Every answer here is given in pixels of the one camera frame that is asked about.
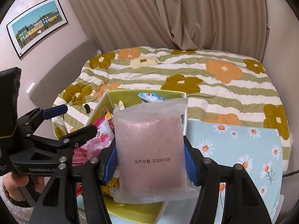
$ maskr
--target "teal sky in picture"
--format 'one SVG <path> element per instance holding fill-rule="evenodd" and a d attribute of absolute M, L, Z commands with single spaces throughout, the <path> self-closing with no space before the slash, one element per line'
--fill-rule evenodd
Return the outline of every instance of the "teal sky in picture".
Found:
<path fill-rule="evenodd" d="M 29 26 L 37 22 L 40 16 L 46 15 L 54 11 L 57 11 L 57 6 L 55 1 L 47 3 L 33 10 L 32 12 L 26 14 L 24 17 L 22 17 L 12 25 L 13 33 L 17 34 L 18 31 L 21 30 L 24 26 Z"/>

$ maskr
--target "human hand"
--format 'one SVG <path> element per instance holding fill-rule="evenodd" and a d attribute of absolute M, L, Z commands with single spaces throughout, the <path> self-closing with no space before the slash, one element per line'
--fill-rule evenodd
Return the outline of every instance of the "human hand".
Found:
<path fill-rule="evenodd" d="M 25 197 L 18 189 L 19 187 L 24 187 L 28 184 L 29 177 L 20 175 L 18 173 L 10 172 L 4 175 L 3 184 L 7 189 L 10 197 L 15 201 L 25 201 Z M 44 190 L 44 177 L 37 178 L 37 184 L 35 185 L 35 191 L 41 193 Z"/>

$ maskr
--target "picture of colorful houses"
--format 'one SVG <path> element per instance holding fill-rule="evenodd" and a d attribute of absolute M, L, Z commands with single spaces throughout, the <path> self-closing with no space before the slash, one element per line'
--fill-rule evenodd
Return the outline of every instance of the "picture of colorful houses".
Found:
<path fill-rule="evenodd" d="M 12 29 L 20 48 L 23 48 L 32 39 L 61 21 L 61 14 L 55 1 L 52 1 L 16 21 Z"/>

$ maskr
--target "light blue tablecloth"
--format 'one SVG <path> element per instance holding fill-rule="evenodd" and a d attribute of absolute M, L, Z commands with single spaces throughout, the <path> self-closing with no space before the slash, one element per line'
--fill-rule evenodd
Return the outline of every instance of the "light blue tablecloth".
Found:
<path fill-rule="evenodd" d="M 188 120 L 187 125 L 190 143 L 200 149 L 204 156 L 212 158 L 218 164 L 233 166 L 241 163 L 246 167 L 273 218 L 282 180 L 282 145 L 276 130 L 193 120 Z M 224 198 L 225 190 L 219 191 L 215 224 L 221 223 Z M 188 224 L 196 201 L 195 198 L 170 201 L 158 224 Z M 110 217 L 113 223 L 133 224 L 113 215 Z"/>

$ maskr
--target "brown curtain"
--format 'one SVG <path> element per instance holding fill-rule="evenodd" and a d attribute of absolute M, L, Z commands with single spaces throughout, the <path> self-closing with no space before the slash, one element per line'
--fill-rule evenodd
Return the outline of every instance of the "brown curtain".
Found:
<path fill-rule="evenodd" d="M 103 51 L 152 46 L 214 49 L 262 60 L 265 0 L 70 0 Z"/>

